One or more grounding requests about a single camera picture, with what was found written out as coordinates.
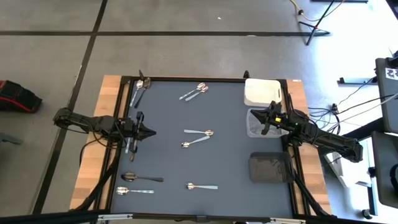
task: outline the spoon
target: spoon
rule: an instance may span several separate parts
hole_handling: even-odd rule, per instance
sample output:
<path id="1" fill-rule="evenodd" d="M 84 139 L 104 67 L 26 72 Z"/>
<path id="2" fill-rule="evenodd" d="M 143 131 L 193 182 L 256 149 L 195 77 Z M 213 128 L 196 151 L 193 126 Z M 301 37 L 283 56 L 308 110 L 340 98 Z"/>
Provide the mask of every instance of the spoon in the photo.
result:
<path id="1" fill-rule="evenodd" d="M 138 177 L 133 172 L 125 172 L 124 174 L 121 175 L 121 177 L 125 181 L 133 181 L 135 179 L 153 180 L 153 181 L 158 181 L 158 182 L 163 182 L 164 181 L 164 179 L 160 178 L 160 177 Z"/>
<path id="2" fill-rule="evenodd" d="M 194 185 L 193 183 L 187 183 L 188 190 L 192 190 L 194 188 L 218 190 L 217 185 Z"/>
<path id="3" fill-rule="evenodd" d="M 181 143 L 181 146 L 182 146 L 183 148 L 187 148 L 187 147 L 189 147 L 189 145 L 192 144 L 192 143 L 204 141 L 204 140 L 207 140 L 207 139 L 209 139 L 209 138 L 210 138 L 210 136 L 205 136 L 205 137 L 203 137 L 203 138 L 196 139 L 196 140 L 194 140 L 193 142 L 183 142 L 183 143 Z"/>
<path id="4" fill-rule="evenodd" d="M 153 194 L 154 190 L 129 190 L 127 187 L 117 187 L 116 193 L 119 195 L 126 195 L 129 192 Z"/>
<path id="5" fill-rule="evenodd" d="M 184 129 L 184 133 L 198 133 L 198 134 L 206 134 L 207 136 L 212 136 L 214 134 L 214 131 L 213 130 L 194 131 L 194 130 Z"/>
<path id="6" fill-rule="evenodd" d="M 142 85 L 143 85 L 143 87 L 144 87 L 144 91 L 142 91 L 141 96 L 139 97 L 139 99 L 138 99 L 136 105 L 134 106 L 135 109 L 138 108 L 139 102 L 141 101 L 142 96 L 143 96 L 144 93 L 145 93 L 145 90 L 147 90 L 147 89 L 150 87 L 150 78 L 149 78 L 149 77 L 146 78 L 146 79 L 144 80 L 144 84 L 142 84 Z"/>
<path id="7" fill-rule="evenodd" d="M 199 93 L 204 93 L 209 89 L 208 86 L 204 86 L 199 92 L 195 93 L 194 95 L 188 97 L 187 99 L 185 99 L 185 101 L 190 101 L 192 100 L 195 96 L 197 96 Z"/>
<path id="8" fill-rule="evenodd" d="M 136 92 L 134 93 L 134 96 L 132 96 L 130 106 L 132 106 L 132 104 L 134 103 L 134 100 L 136 99 L 136 96 L 137 96 L 137 92 L 143 86 L 143 84 L 144 84 L 144 81 L 142 81 L 142 80 L 137 81 L 137 85 L 136 85 L 137 89 L 136 89 Z"/>
<path id="9" fill-rule="evenodd" d="M 205 83 L 199 83 L 196 89 L 190 91 L 189 93 L 187 93 L 187 94 L 185 94 L 185 95 L 183 95 L 183 96 L 180 96 L 179 100 L 184 99 L 185 97 L 187 97 L 189 94 L 193 93 L 194 91 L 201 90 L 201 89 L 202 89 L 203 87 L 205 87 L 205 86 L 206 86 Z"/>

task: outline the dark gray tray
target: dark gray tray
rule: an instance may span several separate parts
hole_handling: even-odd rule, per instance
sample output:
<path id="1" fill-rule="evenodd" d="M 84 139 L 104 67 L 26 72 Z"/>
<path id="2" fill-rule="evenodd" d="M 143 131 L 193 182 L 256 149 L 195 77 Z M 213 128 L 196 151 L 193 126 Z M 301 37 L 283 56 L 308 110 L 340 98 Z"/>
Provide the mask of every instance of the dark gray tray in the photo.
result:
<path id="1" fill-rule="evenodd" d="M 279 138 L 250 138 L 243 103 L 244 83 L 206 83 L 209 90 L 189 102 L 178 98 L 194 89 L 197 82 L 152 82 L 139 108 L 144 124 L 157 131 L 138 144 L 133 163 L 122 153 L 115 189 L 155 190 L 154 194 L 113 195 L 111 212 L 174 215 L 214 215 L 226 217 L 292 217 L 287 184 L 254 184 L 249 178 L 248 160 L 252 152 L 281 152 Z M 181 148 L 184 141 L 202 137 L 184 129 L 214 130 L 206 141 Z M 148 180 L 125 182 L 120 175 L 163 177 L 165 182 Z M 187 190 L 185 184 L 218 185 L 218 190 Z"/>

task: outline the gray floor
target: gray floor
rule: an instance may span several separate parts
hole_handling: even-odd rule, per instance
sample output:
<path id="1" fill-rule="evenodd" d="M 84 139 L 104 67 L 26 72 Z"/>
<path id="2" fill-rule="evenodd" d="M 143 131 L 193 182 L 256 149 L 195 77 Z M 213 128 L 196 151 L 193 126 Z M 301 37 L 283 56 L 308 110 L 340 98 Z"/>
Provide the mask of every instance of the gray floor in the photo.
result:
<path id="1" fill-rule="evenodd" d="M 327 7 L 297 2 L 311 18 Z M 0 0 L 0 31 L 92 30 L 100 4 Z M 297 21 L 289 0 L 112 0 L 99 29 L 308 31 Z M 300 37 L 98 37 L 75 111 L 93 114 L 103 75 L 137 75 L 138 69 L 150 76 L 238 78 L 249 70 L 254 78 L 301 79 L 308 104 L 327 106 L 346 95 L 335 82 L 338 77 L 371 77 L 374 59 L 398 49 L 383 35 L 397 32 L 391 28 L 398 27 L 396 22 L 385 2 L 373 0 L 343 4 L 320 26 L 333 35 L 315 38 L 308 47 Z M 0 79 L 18 82 L 44 99 L 37 114 L 0 116 L 0 132 L 24 140 L 21 146 L 1 144 L 0 216 L 30 212 L 57 133 L 52 116 L 68 103 L 87 43 L 88 37 L 0 37 Z M 44 212 L 68 209 L 85 139 L 67 134 Z M 345 197 L 335 181 L 326 178 L 330 198 Z M 337 201 L 331 203 L 336 215 L 355 218 Z"/>

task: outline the transparent container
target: transparent container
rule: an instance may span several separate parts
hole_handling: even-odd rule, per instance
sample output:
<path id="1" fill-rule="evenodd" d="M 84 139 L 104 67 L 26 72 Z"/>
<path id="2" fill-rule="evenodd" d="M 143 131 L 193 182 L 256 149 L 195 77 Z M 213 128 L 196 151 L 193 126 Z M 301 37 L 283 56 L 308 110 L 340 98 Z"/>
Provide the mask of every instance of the transparent container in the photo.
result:
<path id="1" fill-rule="evenodd" d="M 246 116 L 246 127 L 248 136 L 250 138 L 279 138 L 289 132 L 283 129 L 277 129 L 275 126 L 270 125 L 269 131 L 266 135 L 262 135 L 261 131 L 265 128 L 265 124 L 261 124 L 260 121 L 250 113 L 251 110 L 263 110 L 264 108 L 250 108 L 248 115 Z"/>

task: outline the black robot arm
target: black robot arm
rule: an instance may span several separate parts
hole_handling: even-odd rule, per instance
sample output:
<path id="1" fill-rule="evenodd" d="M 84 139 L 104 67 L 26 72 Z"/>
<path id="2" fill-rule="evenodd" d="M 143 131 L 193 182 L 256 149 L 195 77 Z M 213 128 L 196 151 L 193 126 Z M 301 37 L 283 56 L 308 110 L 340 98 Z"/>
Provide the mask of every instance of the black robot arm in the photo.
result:
<path id="1" fill-rule="evenodd" d="M 130 118 L 121 119 L 112 116 L 87 117 L 74 113 L 68 108 L 59 109 L 53 119 L 54 124 L 60 128 L 68 129 L 69 126 L 75 125 L 86 133 L 91 131 L 114 142 L 128 137 L 141 141 L 155 135 L 155 131 L 144 126 L 143 120 L 144 114 L 142 112 L 137 113 L 137 121 L 134 123 Z"/>
<path id="2" fill-rule="evenodd" d="M 309 123 L 309 117 L 302 111 L 282 113 L 282 105 L 271 102 L 264 110 L 251 110 L 251 113 L 265 124 L 261 134 L 267 134 L 270 125 L 290 132 L 290 141 L 296 146 L 303 142 L 317 146 L 321 155 L 337 152 L 351 162 L 362 161 L 363 147 L 356 139 L 346 138 L 337 134 L 322 131 L 316 125 Z"/>

